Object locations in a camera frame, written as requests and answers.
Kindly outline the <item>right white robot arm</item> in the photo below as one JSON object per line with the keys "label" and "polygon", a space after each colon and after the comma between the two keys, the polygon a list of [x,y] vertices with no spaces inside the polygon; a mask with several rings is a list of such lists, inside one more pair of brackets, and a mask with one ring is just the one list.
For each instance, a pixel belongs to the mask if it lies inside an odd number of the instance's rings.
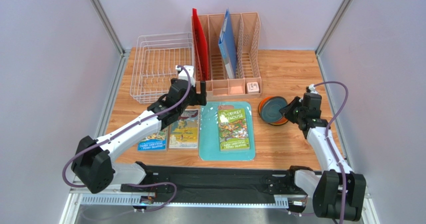
{"label": "right white robot arm", "polygon": [[321,95],[305,93],[280,109],[281,115],[303,132],[322,170],[318,177],[307,167],[297,168],[294,183],[312,198],[317,217],[359,221],[367,181],[340,154],[328,122],[321,118],[321,103]]}

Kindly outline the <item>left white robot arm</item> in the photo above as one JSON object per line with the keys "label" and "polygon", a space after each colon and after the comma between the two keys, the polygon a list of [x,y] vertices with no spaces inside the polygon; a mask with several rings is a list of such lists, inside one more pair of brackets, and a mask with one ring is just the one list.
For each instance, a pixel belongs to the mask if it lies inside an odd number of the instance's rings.
{"label": "left white robot arm", "polygon": [[74,188],[87,188],[93,194],[110,185],[140,184],[146,176],[143,165],[116,164],[115,161],[142,139],[176,122],[188,106],[206,105],[206,83],[201,81],[199,88],[197,93],[191,82],[173,78],[168,93],[133,121],[107,135],[82,138],[75,156],[63,168],[64,182]]}

